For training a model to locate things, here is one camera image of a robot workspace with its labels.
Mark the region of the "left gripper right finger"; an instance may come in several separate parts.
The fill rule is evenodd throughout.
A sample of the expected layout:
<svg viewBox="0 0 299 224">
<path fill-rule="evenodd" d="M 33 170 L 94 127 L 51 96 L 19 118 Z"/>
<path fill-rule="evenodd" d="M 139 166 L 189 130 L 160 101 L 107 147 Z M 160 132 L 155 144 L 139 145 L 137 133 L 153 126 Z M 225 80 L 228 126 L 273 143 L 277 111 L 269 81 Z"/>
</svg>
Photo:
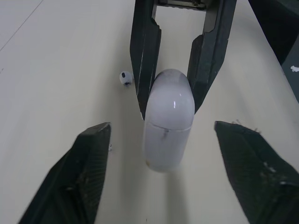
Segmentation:
<svg viewBox="0 0 299 224">
<path fill-rule="evenodd" d="M 228 180 L 251 224 L 299 222 L 299 174 L 262 135 L 239 124 L 214 124 Z"/>
</svg>

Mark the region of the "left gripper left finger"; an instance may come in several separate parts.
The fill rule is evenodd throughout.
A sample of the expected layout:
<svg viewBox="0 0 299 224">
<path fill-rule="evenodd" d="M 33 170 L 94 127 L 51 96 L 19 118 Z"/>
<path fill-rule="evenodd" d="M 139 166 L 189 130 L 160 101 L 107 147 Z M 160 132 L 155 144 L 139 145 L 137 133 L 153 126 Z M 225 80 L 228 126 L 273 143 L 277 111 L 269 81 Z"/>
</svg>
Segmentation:
<svg viewBox="0 0 299 224">
<path fill-rule="evenodd" d="M 105 181 L 111 125 L 92 126 L 49 170 L 21 224 L 93 224 Z"/>
</svg>

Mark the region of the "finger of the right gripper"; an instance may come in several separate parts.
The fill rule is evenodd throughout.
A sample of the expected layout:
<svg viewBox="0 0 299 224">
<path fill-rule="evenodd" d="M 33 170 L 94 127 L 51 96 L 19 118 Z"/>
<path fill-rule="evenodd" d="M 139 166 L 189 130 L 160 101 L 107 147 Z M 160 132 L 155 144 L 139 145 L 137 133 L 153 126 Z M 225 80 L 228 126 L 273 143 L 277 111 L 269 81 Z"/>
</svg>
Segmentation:
<svg viewBox="0 0 299 224">
<path fill-rule="evenodd" d="M 213 0 L 206 9 L 203 33 L 192 42 L 187 78 L 196 112 L 224 62 L 235 6 L 236 0 Z"/>
<path fill-rule="evenodd" d="M 153 86 L 162 31 L 155 21 L 156 0 L 136 0 L 130 38 L 130 58 L 137 100 L 142 115 Z"/>
</svg>

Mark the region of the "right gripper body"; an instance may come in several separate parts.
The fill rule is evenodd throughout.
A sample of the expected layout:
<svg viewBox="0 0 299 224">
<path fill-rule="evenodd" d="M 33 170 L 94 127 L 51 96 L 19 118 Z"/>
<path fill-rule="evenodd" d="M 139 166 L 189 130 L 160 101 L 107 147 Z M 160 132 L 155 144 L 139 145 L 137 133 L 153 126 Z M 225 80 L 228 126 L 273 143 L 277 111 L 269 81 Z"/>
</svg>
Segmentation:
<svg viewBox="0 0 299 224">
<path fill-rule="evenodd" d="M 157 5 L 193 10 L 206 10 L 205 0 L 157 0 Z"/>
</svg>

